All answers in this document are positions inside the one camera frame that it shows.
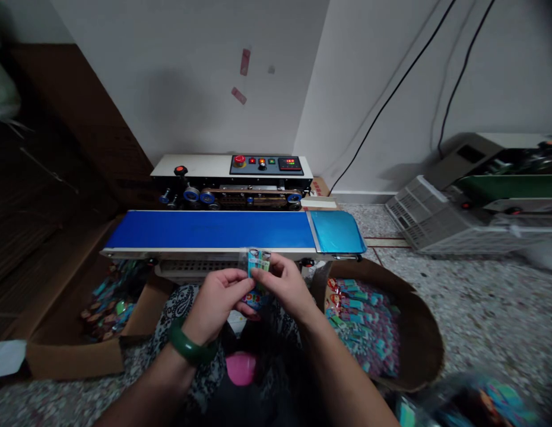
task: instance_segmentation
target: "pink object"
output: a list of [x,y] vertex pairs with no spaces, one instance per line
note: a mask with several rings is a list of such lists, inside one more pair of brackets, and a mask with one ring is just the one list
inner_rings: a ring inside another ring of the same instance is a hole
[[242,75],[248,74],[248,63],[250,62],[250,50],[242,50],[242,59],[240,60],[240,73]]
[[234,385],[252,384],[257,357],[250,353],[236,352],[226,358],[229,378]]
[[237,88],[233,88],[230,92],[240,101],[241,104],[246,104],[246,97]]

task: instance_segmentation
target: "white wall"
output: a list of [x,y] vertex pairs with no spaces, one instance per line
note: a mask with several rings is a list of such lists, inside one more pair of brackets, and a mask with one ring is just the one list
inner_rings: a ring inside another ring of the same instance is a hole
[[328,1],[52,4],[154,164],[166,153],[292,152]]
[[[442,0],[421,31],[434,0],[331,0],[294,147],[330,186],[449,3]],[[487,4],[456,2],[334,193],[369,200],[363,196],[395,192],[436,160],[444,109]],[[445,135],[463,131],[552,132],[552,1],[496,1],[454,98]]]
[[0,0],[0,28],[19,43],[74,43],[49,0]]

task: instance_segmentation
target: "bracelet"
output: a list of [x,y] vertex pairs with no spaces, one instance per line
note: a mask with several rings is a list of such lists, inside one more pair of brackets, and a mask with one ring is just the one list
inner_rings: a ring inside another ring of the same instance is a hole
[[169,328],[169,342],[191,365],[198,366],[211,363],[218,351],[217,340],[206,346],[195,344],[181,330],[184,322],[184,317],[173,320]]

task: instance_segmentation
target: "black cable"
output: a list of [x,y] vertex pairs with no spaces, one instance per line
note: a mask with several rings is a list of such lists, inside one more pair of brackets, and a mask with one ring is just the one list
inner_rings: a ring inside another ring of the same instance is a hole
[[347,165],[347,168],[345,168],[345,170],[343,171],[343,173],[340,175],[339,178],[336,179],[334,185],[331,186],[331,190],[329,190],[329,193],[328,193],[328,197],[331,195],[331,192],[334,190],[335,186],[337,185],[337,183],[340,181],[340,179],[343,178],[343,175],[345,175],[345,173],[349,170],[349,168],[351,167],[351,165],[353,164],[353,162],[355,161],[356,157],[357,157],[357,154],[359,154],[359,150],[361,150],[361,147],[363,146],[363,143],[365,142],[365,140],[367,139],[367,136],[369,135],[369,132],[371,132],[371,129],[373,128],[373,125],[375,125],[375,122],[377,121],[377,119],[379,118],[379,116],[381,115],[381,113],[383,112],[383,110],[385,109],[385,107],[387,106],[387,104],[389,103],[389,101],[391,100],[391,98],[393,97],[393,95],[395,95],[396,91],[398,90],[398,88],[401,86],[402,82],[405,81],[405,79],[407,78],[407,75],[411,72],[411,70],[413,69],[414,65],[417,63],[417,61],[420,59],[420,57],[423,55],[424,51],[426,50],[426,48],[430,45],[430,42],[432,42],[432,40],[434,39],[436,33],[438,33],[438,30],[440,30],[440,27],[442,26],[442,23],[446,20],[446,17],[448,16],[448,13],[450,12],[450,10],[452,9],[452,7],[454,6],[454,3],[456,2],[456,0],[452,0],[452,2],[450,2],[450,5],[448,6],[448,8],[446,9],[446,12],[444,12],[444,15],[442,16],[442,19],[440,20],[440,22],[438,23],[438,25],[436,26],[436,29],[434,30],[434,33],[432,33],[432,35],[430,36],[429,40],[426,42],[426,44],[424,45],[424,47],[422,48],[422,50],[420,51],[420,53],[417,55],[417,57],[414,59],[413,63],[411,64],[411,66],[407,69],[406,73],[404,74],[404,76],[402,76],[400,82],[396,85],[395,89],[393,90],[393,92],[390,94],[389,98],[387,98],[387,100],[385,101],[385,103],[383,104],[383,106],[381,107],[381,109],[379,110],[379,112],[377,113],[377,115],[375,116],[375,119],[373,120],[373,123],[371,123],[371,126],[369,126],[369,129],[367,130],[367,133],[365,134],[365,137],[363,138],[363,140],[361,141],[361,144],[359,144],[359,148],[357,148],[357,151],[355,152],[355,156],[353,156],[353,158],[351,159],[351,161],[349,162],[349,165]]
[[456,94],[458,85],[460,84],[460,81],[462,80],[462,76],[464,75],[464,72],[466,71],[466,67],[468,66],[468,60],[470,59],[470,53],[472,52],[474,43],[478,38],[478,34],[480,33],[482,26],[484,25],[484,22],[486,20],[486,17],[488,16],[488,13],[490,13],[491,7],[494,5],[494,1],[496,0],[490,1],[490,4],[488,5],[486,12],[484,13],[482,20],[478,25],[478,28],[476,28],[476,32],[474,33],[474,37],[472,37],[472,41],[470,42],[470,45],[468,46],[468,51],[466,52],[466,57],[464,58],[464,65],[462,65],[462,70],[460,71],[458,80],[456,80],[456,84],[454,85],[454,89],[452,90],[452,94],[450,95],[450,99],[448,100],[448,105],[446,106],[446,112],[444,113],[444,120],[442,120],[442,127],[440,128],[440,138],[438,139],[438,144],[436,145],[436,149],[438,150],[438,155],[440,156],[441,160],[444,159],[444,153],[442,152],[441,145],[442,145],[442,138],[444,137],[444,128],[446,127],[446,119],[448,118],[448,113],[450,112],[450,106],[452,105],[452,100],[454,99],[454,95]]

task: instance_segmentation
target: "cardboard box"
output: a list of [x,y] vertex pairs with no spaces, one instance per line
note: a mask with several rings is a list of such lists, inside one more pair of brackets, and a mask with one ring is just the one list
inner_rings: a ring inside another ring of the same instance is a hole
[[[340,207],[334,197],[328,197],[329,188],[323,178],[315,177],[312,181],[310,194],[302,200],[305,211],[338,211]],[[330,202],[335,207],[328,207]]]
[[173,290],[151,275],[120,339],[88,343],[79,313],[107,275],[110,260],[99,255],[115,222],[87,233],[17,322],[14,338],[27,340],[26,361],[35,379],[71,380],[123,371],[120,340],[149,336]]
[[324,310],[328,277],[358,279],[394,297],[401,310],[398,322],[401,348],[399,377],[371,377],[373,381],[392,390],[409,393],[421,390],[434,382],[444,367],[444,344],[432,313],[409,283],[384,267],[367,259],[334,261],[316,271],[312,294],[318,307]]

